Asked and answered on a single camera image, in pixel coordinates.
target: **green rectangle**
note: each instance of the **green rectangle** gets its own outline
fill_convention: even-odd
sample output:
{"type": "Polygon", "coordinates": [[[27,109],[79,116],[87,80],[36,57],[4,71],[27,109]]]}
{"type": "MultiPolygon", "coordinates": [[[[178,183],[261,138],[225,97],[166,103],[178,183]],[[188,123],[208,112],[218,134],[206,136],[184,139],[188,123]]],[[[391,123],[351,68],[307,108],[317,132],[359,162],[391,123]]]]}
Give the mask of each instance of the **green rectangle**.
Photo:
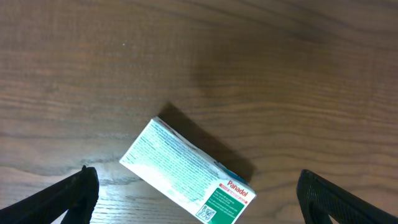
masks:
{"type": "Polygon", "coordinates": [[[231,224],[243,208],[241,202],[217,188],[197,213],[197,217],[209,224],[231,224]]]}

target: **wood grain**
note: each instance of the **wood grain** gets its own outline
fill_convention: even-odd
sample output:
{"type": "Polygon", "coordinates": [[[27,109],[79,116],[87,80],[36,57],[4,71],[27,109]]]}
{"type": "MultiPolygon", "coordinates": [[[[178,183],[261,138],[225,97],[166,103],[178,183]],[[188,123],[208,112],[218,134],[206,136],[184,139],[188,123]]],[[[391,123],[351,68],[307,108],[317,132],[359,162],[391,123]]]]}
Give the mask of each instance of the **wood grain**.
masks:
{"type": "Polygon", "coordinates": [[[0,208],[80,170],[92,223],[198,223],[118,164],[151,117],[258,193],[238,223],[303,223],[310,169],[398,215],[395,0],[3,0],[0,208]]]}

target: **black object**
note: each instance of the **black object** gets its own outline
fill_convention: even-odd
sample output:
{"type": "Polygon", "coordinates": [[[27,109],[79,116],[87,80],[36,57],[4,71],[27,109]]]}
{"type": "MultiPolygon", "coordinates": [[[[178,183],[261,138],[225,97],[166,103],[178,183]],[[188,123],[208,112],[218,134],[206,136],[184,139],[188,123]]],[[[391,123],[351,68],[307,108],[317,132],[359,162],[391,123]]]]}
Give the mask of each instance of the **black object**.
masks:
{"type": "Polygon", "coordinates": [[[398,218],[361,200],[309,170],[303,170],[297,197],[306,224],[398,223],[398,218]]]}
{"type": "Polygon", "coordinates": [[[100,185],[94,167],[81,171],[0,210],[1,224],[52,223],[68,210],[61,224],[88,224],[100,185]]]}

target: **cardboard box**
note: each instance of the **cardboard box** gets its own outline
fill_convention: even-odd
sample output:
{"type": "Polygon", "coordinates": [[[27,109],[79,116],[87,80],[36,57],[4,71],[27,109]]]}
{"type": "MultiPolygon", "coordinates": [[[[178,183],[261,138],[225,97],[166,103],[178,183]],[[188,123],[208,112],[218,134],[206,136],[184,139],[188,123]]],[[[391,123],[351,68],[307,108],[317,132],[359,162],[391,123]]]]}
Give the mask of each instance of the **cardboard box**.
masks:
{"type": "Polygon", "coordinates": [[[256,197],[242,178],[158,117],[120,163],[203,223],[232,224],[256,197]]]}

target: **qr code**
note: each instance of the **qr code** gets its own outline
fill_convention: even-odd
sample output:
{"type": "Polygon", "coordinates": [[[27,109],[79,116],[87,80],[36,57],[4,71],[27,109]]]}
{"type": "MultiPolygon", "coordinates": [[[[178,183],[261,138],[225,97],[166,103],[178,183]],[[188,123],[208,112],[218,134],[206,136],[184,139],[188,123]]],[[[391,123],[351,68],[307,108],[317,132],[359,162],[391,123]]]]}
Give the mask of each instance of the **qr code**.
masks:
{"type": "Polygon", "coordinates": [[[207,205],[204,205],[197,213],[197,217],[201,218],[205,222],[210,221],[214,215],[216,215],[216,211],[207,205]]]}

